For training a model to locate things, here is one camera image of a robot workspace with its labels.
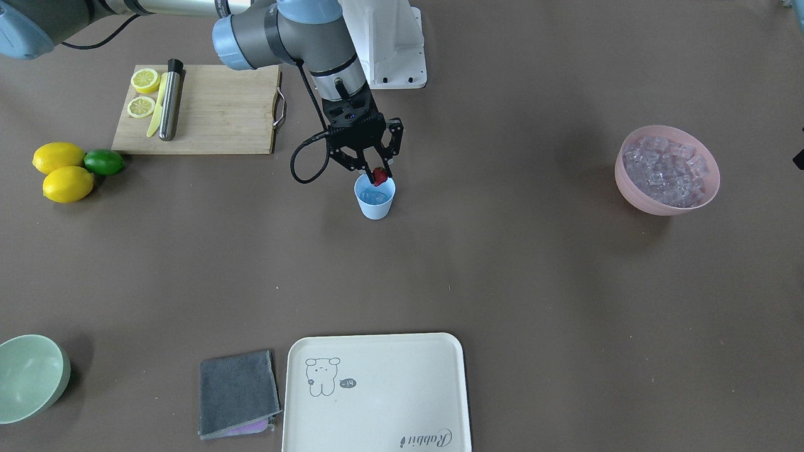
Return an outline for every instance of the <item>folded cloth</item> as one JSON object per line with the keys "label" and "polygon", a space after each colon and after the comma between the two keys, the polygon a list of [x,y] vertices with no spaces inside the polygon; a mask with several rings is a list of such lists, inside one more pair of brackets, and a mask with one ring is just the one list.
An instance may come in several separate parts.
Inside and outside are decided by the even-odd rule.
{"label": "folded cloth", "polygon": [[270,350],[203,361],[199,376],[201,439],[273,430],[281,410]]}

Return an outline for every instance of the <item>cartoon bear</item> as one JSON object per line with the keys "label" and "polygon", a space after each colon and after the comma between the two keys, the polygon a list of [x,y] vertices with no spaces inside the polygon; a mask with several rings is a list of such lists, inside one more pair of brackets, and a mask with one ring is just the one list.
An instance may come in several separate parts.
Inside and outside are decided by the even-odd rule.
{"label": "cartoon bear", "polygon": [[310,358],[305,361],[311,396],[331,396],[335,392],[335,376],[340,363],[340,358]]}

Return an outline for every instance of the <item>cutting board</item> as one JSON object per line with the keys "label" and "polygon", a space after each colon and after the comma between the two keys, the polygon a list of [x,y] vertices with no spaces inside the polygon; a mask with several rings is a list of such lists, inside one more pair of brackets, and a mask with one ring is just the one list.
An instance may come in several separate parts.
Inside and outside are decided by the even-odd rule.
{"label": "cutting board", "polygon": [[[159,75],[165,64],[138,64],[155,69]],[[270,154],[276,133],[274,118],[277,87],[281,81],[278,66],[256,71],[235,71],[222,64],[186,64],[179,103],[176,136],[159,139],[158,132],[147,137],[151,116],[134,118],[127,113],[136,96],[156,100],[157,92],[140,94],[128,85],[112,149],[121,154]]]}

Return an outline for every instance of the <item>red fruit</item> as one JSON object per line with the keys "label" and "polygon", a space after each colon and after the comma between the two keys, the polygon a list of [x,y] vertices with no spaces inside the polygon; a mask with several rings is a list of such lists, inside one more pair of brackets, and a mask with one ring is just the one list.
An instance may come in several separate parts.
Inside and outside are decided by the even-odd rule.
{"label": "red fruit", "polygon": [[385,168],[378,166],[372,172],[374,175],[374,186],[379,187],[383,182],[388,180],[388,173],[385,172]]}

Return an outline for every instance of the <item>white tray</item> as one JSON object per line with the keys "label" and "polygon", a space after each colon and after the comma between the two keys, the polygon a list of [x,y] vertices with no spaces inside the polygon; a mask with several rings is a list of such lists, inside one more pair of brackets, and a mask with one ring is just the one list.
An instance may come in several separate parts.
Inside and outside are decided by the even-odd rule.
{"label": "white tray", "polygon": [[288,354],[283,452],[469,452],[463,349],[447,333],[310,337]]}

